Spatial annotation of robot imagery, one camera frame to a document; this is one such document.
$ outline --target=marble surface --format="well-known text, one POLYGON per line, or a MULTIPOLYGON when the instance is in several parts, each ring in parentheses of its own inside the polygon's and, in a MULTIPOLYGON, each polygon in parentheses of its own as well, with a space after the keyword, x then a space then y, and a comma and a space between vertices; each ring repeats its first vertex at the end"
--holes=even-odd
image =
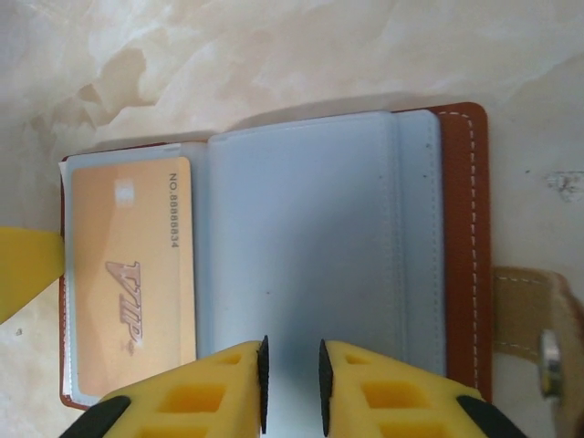
MULTIPOLYGON (((556 270, 584 298, 582 29, 581 0, 4 0, 0 224, 57 230, 71 153, 474 100, 495 263, 556 270)), ((55 286, 0 342, 0 435, 57 436, 78 412, 57 397, 55 286)), ((553 435, 530 365, 497 357, 495 400, 553 435)))

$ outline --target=orange card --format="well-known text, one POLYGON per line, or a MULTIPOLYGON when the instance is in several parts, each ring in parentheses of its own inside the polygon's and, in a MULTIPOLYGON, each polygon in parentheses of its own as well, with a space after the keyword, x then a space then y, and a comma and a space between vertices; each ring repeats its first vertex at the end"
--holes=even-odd
POLYGON ((191 193, 183 157, 73 171, 69 340, 82 394, 195 359, 191 193))

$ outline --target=leather strap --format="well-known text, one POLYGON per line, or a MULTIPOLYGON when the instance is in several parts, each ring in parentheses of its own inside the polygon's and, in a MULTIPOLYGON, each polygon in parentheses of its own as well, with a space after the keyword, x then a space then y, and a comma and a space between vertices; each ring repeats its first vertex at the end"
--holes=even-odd
POLYGON ((541 331, 556 334, 562 373, 560 400, 552 404, 557 437, 584 437, 584 306, 566 279, 550 271, 498 267, 494 293, 499 352, 537 361, 541 331))
POLYGON ((551 329, 550 299, 557 277, 536 269, 495 268, 495 350, 537 361, 539 334, 551 329))

